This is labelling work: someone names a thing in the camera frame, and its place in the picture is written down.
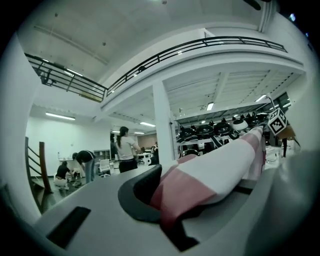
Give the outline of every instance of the table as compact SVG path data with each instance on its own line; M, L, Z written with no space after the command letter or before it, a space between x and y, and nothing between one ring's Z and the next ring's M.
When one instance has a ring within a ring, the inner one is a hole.
M151 153L142 153L142 154L137 154L138 157L143 157L143 162L145 165L148 164L148 159L151 157Z

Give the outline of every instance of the metal railing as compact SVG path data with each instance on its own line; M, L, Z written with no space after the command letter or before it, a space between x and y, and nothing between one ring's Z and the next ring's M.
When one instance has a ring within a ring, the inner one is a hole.
M95 81L67 70L64 66L25 53L42 84L58 87L81 97L101 102L108 89Z
M152 66L169 59L171 57L181 55L183 53L193 51L200 48L206 48L211 46L221 46L221 45L252 45L252 46L261 46L267 47L275 50L279 50L287 53L283 45L245 36L215 36L215 37L206 37L197 40L192 40L189 42L181 43L174 47L163 50L152 57L144 60L140 64L136 65L134 68L130 69L127 73L121 76L117 81L115 81L109 88L106 93L106 97L114 92L117 88L123 85L128 80L136 77L141 72L151 68Z

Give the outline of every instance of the ceiling light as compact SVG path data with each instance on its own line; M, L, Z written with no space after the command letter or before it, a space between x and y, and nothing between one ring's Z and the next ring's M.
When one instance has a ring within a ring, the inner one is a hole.
M269 110L272 110L273 108L277 108L277 107L279 107L279 104L275 105L274 107L270 108Z
M156 127L155 125L147 123L147 122L141 122L140 125Z
M259 102L259 101L261 101L264 97L266 97L266 95L264 94L264 95L262 95L260 98L258 98L255 102Z
M65 70L64 70L64 73L65 73L66 75L68 75L69 77L72 77L72 78L75 76L74 74L71 74L70 72L65 71Z
M64 115L59 115L59 114L52 114L52 113L45 113L47 116L50 117L55 117L55 118L62 118L62 119L68 119L68 120L76 120L74 117L69 117L69 116L64 116Z
M291 105L291 103L289 102L289 103L283 105L283 108L288 107L288 106L290 106L290 105Z
M289 16L289 19L292 20L293 22L296 20L296 16L294 13L291 13Z
M83 77L83 75L82 75L82 74L79 74L79 73L77 73L77 72L73 71L72 69L67 68L66 70L69 70L70 72L75 73L75 74L77 74L77 75L78 75L78 76L80 76L80 77Z
M212 110L212 107L214 106L214 103L213 102L210 102L209 104L208 104L208 107L206 108L206 111L210 111L210 110Z

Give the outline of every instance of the ponytail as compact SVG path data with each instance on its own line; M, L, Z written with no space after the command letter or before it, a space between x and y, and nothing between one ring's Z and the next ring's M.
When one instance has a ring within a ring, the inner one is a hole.
M116 137L116 143L118 147L121 149L121 137L125 136L129 129L125 126L120 128L120 134Z

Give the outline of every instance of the red and white cloth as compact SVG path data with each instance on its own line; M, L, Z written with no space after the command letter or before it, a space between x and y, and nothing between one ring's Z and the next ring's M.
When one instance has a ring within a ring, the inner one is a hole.
M210 153L188 155L171 166L150 201L161 211L160 226L167 235L183 213L221 201L247 172L260 175L265 159L262 133L261 126L253 128Z

